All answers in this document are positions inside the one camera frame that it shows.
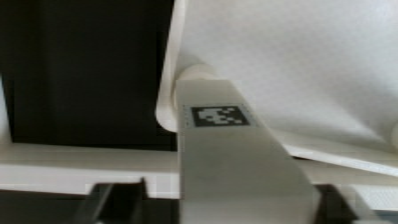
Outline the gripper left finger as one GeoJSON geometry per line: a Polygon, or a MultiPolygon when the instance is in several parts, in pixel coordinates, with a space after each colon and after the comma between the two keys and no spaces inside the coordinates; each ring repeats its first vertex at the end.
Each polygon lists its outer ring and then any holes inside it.
{"type": "Polygon", "coordinates": [[[71,224],[144,224],[146,180],[100,183],[71,219],[71,224]]]}

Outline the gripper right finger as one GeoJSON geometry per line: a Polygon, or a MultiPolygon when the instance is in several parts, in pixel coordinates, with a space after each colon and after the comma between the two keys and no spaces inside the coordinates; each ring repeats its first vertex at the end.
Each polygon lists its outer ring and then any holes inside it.
{"type": "Polygon", "coordinates": [[[352,224],[359,216],[345,201],[338,188],[331,184],[318,184],[320,206],[313,224],[352,224]]]}

